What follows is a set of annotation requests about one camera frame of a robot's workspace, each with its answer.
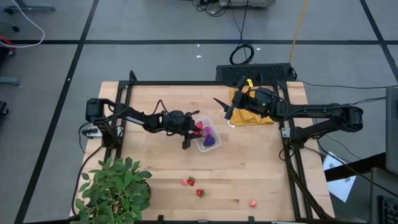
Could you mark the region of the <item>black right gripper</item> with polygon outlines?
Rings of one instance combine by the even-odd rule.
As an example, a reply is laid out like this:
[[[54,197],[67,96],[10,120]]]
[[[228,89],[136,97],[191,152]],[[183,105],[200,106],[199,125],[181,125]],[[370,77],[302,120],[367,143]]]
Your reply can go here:
[[[243,87],[247,84],[245,76],[242,76],[237,83],[237,89],[231,100],[231,104],[227,105],[217,98],[213,98],[219,103],[226,113],[224,118],[231,119],[234,109],[242,109],[258,114],[260,117],[270,117],[271,120],[280,120],[280,115],[275,112],[276,106],[280,103],[280,98],[273,91],[267,88],[249,88],[247,92],[243,92]]]

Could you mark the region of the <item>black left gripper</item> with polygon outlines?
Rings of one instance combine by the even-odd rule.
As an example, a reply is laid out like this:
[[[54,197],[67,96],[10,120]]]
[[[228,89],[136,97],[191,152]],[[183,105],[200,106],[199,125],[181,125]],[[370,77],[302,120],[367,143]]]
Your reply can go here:
[[[183,113],[179,110],[168,112],[163,117],[164,128],[166,135],[181,134],[184,136],[182,142],[182,149],[186,150],[191,146],[191,140],[201,138],[202,136],[194,135],[193,132],[197,130],[195,121],[192,116],[198,114],[200,110]]]

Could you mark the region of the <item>clear plastic tupperware container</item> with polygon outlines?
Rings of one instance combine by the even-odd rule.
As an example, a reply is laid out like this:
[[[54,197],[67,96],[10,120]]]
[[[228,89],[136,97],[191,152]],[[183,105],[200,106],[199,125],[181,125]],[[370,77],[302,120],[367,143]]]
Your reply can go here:
[[[198,150],[200,152],[208,152],[208,151],[214,150],[215,148],[221,146],[220,135],[216,131],[215,125],[213,124],[212,120],[209,117],[202,117],[198,121],[196,121],[195,124],[197,122],[199,122],[199,121],[201,121],[203,123],[203,127],[204,126],[211,126],[211,128],[213,129],[213,137],[215,138],[216,142],[215,142],[215,144],[213,146],[205,147],[203,145],[203,142],[205,140],[205,137],[203,136],[203,130],[200,130],[200,132],[202,133],[202,137],[194,139],[194,142],[197,145]]]

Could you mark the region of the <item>mustard yellow folded cloth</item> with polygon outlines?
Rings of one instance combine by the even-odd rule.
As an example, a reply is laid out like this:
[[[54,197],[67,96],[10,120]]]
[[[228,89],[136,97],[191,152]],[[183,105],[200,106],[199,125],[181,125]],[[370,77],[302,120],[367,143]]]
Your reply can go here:
[[[270,117],[262,118],[258,114],[242,109],[234,109],[233,115],[229,120],[233,126],[257,126],[262,124],[272,124]]]

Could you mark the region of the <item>black perforated computer case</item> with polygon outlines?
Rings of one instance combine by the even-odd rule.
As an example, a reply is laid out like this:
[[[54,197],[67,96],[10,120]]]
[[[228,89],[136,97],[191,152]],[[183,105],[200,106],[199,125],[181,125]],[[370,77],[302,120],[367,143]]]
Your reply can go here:
[[[255,63],[245,65],[217,65],[216,81],[237,82],[245,76],[254,82],[295,81],[294,69],[289,63]]]

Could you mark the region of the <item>green leafy potted plant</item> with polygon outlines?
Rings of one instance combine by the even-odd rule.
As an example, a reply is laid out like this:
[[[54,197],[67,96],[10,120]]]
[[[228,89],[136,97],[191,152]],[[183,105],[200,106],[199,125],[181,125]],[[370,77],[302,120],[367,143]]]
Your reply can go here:
[[[82,173],[85,183],[75,199],[77,218],[73,224],[135,224],[143,220],[150,207],[151,191],[147,180],[152,173],[140,170],[141,162],[130,157],[100,161],[99,169]]]

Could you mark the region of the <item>grey device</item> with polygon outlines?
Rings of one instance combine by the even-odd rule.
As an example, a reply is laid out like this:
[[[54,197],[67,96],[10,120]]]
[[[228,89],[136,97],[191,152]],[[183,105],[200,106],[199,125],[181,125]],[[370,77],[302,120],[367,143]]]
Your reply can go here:
[[[257,7],[267,8],[275,5],[276,0],[218,0],[220,7]]]

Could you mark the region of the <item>white paper sheet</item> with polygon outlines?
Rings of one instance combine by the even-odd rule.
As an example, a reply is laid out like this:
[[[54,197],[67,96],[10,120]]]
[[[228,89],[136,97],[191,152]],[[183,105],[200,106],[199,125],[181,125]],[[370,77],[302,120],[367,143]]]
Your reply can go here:
[[[324,171],[346,164],[346,162],[344,161],[340,162],[335,159],[335,155],[332,152],[330,152],[330,154],[331,156],[327,154],[323,160]],[[351,192],[355,180],[356,176],[354,175],[344,179],[330,181],[328,182],[329,193],[345,203],[348,199],[349,193]]]

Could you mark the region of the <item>grey monitor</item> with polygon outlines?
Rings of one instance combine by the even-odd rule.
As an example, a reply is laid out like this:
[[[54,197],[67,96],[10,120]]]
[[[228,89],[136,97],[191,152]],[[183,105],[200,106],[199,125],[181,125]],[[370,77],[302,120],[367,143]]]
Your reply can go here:
[[[386,167],[398,175],[398,87],[386,89]]]

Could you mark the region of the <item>grey desk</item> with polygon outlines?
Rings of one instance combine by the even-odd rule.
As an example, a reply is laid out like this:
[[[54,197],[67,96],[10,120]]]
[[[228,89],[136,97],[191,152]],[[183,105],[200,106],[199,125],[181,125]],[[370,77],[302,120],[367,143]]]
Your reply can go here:
[[[398,175],[380,168],[371,170],[371,200],[370,200],[370,224],[378,224],[378,205],[379,195],[398,199]]]

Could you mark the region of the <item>grey floor bar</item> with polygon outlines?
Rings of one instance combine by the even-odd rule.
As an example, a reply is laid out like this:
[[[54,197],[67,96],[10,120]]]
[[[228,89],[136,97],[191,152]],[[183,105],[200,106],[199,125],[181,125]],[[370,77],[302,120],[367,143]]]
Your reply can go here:
[[[16,77],[0,77],[0,85],[19,86],[20,81]]]

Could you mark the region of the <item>black keyboard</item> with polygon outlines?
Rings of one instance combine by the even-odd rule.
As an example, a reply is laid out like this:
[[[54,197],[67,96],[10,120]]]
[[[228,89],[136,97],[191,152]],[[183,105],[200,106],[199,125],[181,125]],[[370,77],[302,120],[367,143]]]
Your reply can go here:
[[[378,224],[398,224],[398,199],[379,195],[377,205]]]

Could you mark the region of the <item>grey table foot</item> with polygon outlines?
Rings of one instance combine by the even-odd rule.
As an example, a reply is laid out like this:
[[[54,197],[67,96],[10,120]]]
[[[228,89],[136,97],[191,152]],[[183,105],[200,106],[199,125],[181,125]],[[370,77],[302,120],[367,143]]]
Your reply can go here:
[[[0,4],[0,9],[9,15],[13,15],[16,11],[55,11],[53,4],[42,2],[25,2],[24,0],[11,0],[12,4]]]

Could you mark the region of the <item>red object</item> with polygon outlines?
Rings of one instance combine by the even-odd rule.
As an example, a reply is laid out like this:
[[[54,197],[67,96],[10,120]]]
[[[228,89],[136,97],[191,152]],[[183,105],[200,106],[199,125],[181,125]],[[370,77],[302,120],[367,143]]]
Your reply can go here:
[[[7,38],[0,36],[0,45],[9,49],[9,55],[11,57],[16,55],[16,46]]]

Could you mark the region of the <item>grey left arm base plate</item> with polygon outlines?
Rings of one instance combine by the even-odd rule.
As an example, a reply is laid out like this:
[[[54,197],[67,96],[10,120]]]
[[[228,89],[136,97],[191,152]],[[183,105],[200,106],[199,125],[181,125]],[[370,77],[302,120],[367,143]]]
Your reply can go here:
[[[101,137],[102,133],[96,126],[90,126],[86,129],[83,129],[81,133],[87,137],[88,139]]]

